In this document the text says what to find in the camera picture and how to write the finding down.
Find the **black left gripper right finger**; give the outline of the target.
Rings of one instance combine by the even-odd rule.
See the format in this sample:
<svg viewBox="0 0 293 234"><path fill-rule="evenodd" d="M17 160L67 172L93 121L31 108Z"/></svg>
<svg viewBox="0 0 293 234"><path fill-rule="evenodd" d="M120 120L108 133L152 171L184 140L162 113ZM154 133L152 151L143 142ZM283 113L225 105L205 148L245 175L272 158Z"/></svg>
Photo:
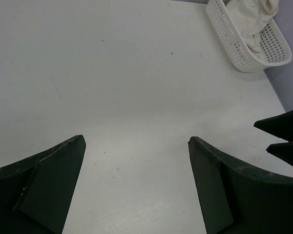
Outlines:
<svg viewBox="0 0 293 234"><path fill-rule="evenodd" d="M188 150L207 233L293 234L293 177L253 166L196 136Z"/></svg>

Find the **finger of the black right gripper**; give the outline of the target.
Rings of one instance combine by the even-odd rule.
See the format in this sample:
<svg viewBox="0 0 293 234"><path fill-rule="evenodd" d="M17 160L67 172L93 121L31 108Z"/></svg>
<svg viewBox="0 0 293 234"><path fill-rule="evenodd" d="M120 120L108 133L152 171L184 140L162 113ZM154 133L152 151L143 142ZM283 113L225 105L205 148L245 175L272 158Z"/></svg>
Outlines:
<svg viewBox="0 0 293 234"><path fill-rule="evenodd" d="M293 166L293 142L271 144L266 151Z"/></svg>
<svg viewBox="0 0 293 234"><path fill-rule="evenodd" d="M284 114L258 120L254 127L286 141L293 141L293 110Z"/></svg>

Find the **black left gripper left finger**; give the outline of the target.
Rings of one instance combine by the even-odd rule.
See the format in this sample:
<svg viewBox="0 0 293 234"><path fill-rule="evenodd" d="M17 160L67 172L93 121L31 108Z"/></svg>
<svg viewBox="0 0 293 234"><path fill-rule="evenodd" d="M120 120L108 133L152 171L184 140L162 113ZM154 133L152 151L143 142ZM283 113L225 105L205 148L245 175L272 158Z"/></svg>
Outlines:
<svg viewBox="0 0 293 234"><path fill-rule="evenodd" d="M0 234L61 234L84 159L84 136L0 168Z"/></svg>

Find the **white t shirt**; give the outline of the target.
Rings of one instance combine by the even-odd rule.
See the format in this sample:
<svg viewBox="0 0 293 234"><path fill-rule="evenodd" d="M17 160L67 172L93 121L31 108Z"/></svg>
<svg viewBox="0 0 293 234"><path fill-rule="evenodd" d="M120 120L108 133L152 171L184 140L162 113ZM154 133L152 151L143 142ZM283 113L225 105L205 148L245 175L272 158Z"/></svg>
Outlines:
<svg viewBox="0 0 293 234"><path fill-rule="evenodd" d="M279 0L230 0L227 11L242 39L255 54L261 54L260 32L278 13Z"/></svg>

